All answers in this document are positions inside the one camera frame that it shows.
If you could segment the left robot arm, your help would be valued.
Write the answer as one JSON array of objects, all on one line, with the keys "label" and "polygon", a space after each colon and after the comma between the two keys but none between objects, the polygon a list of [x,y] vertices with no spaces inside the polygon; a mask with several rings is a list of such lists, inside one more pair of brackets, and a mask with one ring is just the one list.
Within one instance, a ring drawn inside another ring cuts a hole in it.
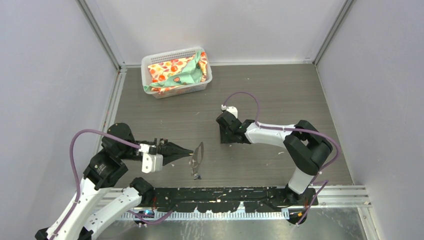
[{"label": "left robot arm", "polygon": [[111,223],[130,209],[148,207],[154,199],[154,187],[142,177],[136,177],[123,193],[94,211],[100,200],[109,193],[128,171],[125,160],[140,161],[142,172],[152,173],[185,157],[193,150],[183,148],[167,139],[138,141],[128,124],[111,125],[106,132],[84,129],[75,134],[69,146],[71,168],[75,172],[74,146],[83,133],[102,136],[102,149],[90,160],[81,178],[74,173],[76,192],[60,217],[50,226],[37,231],[37,240],[95,240]]}]

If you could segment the metal key organizer plate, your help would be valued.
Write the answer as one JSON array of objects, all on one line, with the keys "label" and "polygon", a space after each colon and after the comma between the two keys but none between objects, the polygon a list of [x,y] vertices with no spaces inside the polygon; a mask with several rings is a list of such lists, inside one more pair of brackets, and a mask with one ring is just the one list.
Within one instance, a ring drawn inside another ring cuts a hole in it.
[{"label": "metal key organizer plate", "polygon": [[198,147],[194,150],[191,159],[189,160],[189,165],[191,168],[191,176],[194,178],[194,175],[199,174],[199,168],[204,158],[204,143],[200,142]]}]

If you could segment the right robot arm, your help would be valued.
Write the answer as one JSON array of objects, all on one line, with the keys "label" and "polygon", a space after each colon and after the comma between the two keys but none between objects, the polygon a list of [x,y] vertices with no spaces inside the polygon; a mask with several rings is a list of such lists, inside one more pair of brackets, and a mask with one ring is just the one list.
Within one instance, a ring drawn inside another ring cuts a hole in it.
[{"label": "right robot arm", "polygon": [[282,191],[287,205],[305,201],[307,188],[333,151],[332,144],[306,120],[292,125],[260,124],[252,119],[241,122],[234,113],[224,110],[216,122],[222,144],[265,144],[286,149],[296,166]]}]

